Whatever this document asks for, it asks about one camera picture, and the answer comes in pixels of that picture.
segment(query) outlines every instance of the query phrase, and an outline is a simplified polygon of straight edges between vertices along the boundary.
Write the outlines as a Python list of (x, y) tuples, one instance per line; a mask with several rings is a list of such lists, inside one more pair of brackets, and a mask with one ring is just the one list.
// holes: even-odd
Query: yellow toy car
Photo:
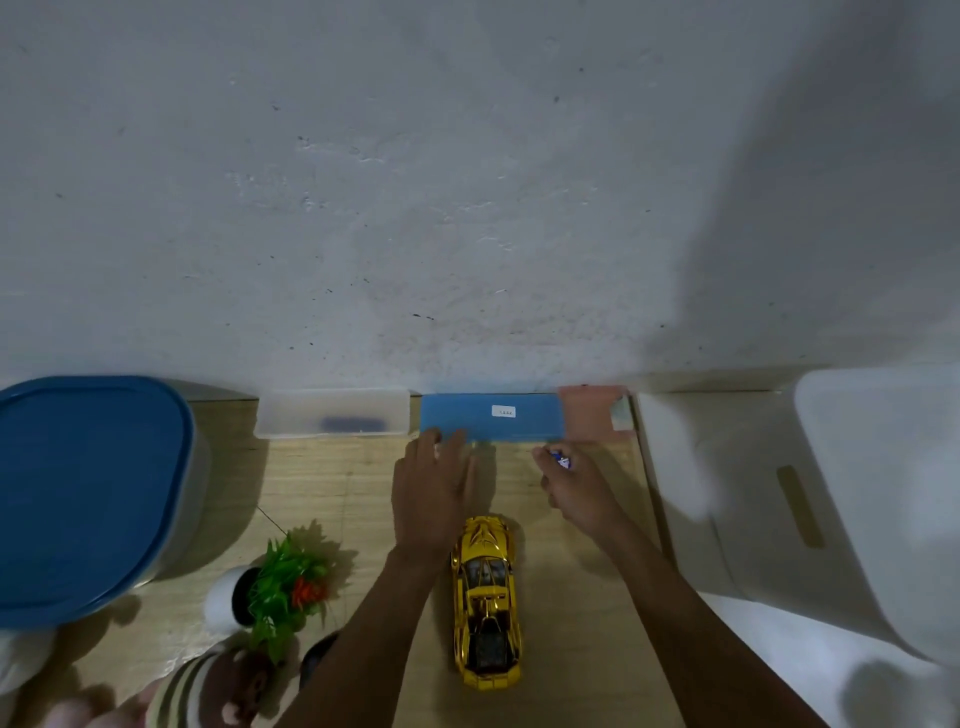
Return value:
[(514, 539), (497, 516), (467, 519), (450, 555), (453, 659), (477, 690), (509, 688), (520, 679), (514, 557)]

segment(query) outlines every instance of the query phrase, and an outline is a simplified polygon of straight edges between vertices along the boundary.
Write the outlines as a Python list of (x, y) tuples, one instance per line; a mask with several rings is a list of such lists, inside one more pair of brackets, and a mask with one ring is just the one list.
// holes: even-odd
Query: blue container lid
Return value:
[(51, 376), (0, 392), (0, 628), (62, 624), (156, 559), (193, 416), (142, 376)]

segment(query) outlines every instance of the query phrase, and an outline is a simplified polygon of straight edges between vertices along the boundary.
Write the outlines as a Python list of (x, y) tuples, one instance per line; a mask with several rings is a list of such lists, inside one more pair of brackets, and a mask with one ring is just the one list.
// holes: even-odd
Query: blue pencil case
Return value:
[(544, 442), (564, 437), (557, 395), (424, 395), (420, 431), (437, 427), (444, 438), (457, 429), (471, 442)]

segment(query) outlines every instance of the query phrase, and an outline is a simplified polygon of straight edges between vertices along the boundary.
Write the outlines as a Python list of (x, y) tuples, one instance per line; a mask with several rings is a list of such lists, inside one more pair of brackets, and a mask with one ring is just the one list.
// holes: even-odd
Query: white pot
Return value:
[(207, 631), (215, 635), (232, 635), (253, 626), (247, 612), (247, 596), (258, 567), (236, 567), (224, 572), (206, 593), (204, 621)]

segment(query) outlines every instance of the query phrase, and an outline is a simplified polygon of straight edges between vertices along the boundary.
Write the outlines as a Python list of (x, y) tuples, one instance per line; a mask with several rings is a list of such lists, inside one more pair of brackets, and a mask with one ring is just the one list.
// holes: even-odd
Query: artificial plant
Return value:
[(266, 645), (275, 664), (306, 618), (324, 608), (328, 571), (324, 559), (294, 544), (289, 533), (276, 544), (267, 542), (267, 557), (250, 589), (251, 641), (254, 648)]

